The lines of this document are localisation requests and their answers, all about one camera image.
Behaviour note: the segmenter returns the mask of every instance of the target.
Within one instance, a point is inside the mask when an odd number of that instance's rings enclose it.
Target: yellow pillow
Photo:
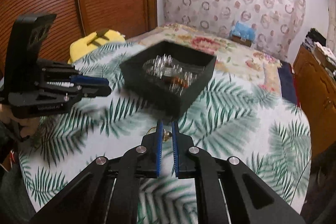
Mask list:
[[[109,29],[93,32],[70,45],[68,64],[75,62],[77,59],[108,42],[125,42],[125,38],[119,32]]]

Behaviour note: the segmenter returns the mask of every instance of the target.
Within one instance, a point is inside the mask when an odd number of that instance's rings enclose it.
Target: black box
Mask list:
[[[158,55],[171,55],[179,62],[204,67],[197,79],[182,93],[177,95],[161,86],[155,85],[151,77],[143,70],[143,64]],[[169,41],[161,41],[154,46],[132,56],[120,64],[124,75],[125,86],[160,109],[166,110],[174,118],[181,117],[198,95],[208,84],[215,68],[216,56],[178,45]]]

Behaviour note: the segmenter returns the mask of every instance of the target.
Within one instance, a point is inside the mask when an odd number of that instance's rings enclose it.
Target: wooden dresser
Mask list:
[[[336,82],[303,46],[294,72],[301,108],[310,124],[314,157],[336,141]]]

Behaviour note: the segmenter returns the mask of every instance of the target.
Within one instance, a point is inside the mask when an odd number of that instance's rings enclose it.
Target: bed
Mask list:
[[[280,61],[179,24],[126,43],[107,43],[74,63],[84,75],[109,79],[113,92],[107,98],[83,98],[71,113],[44,118],[36,135],[20,146],[21,171],[35,210],[96,157],[112,159],[139,145],[164,116],[124,89],[119,68],[163,39],[217,55],[213,78],[178,121],[181,132],[215,157],[239,157],[300,212],[310,173],[310,130],[300,108],[281,97]],[[194,182],[172,174],[170,141],[163,144],[162,158],[160,178],[141,181],[138,223],[197,223]]]

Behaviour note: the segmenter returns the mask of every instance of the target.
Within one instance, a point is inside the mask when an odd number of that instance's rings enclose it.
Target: white wall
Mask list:
[[[157,24],[165,23],[163,15],[163,0],[157,0]],[[306,0],[306,15],[300,31],[290,44],[287,62],[293,64],[301,43],[304,41],[310,28],[318,30],[327,38],[329,25],[328,0]]]

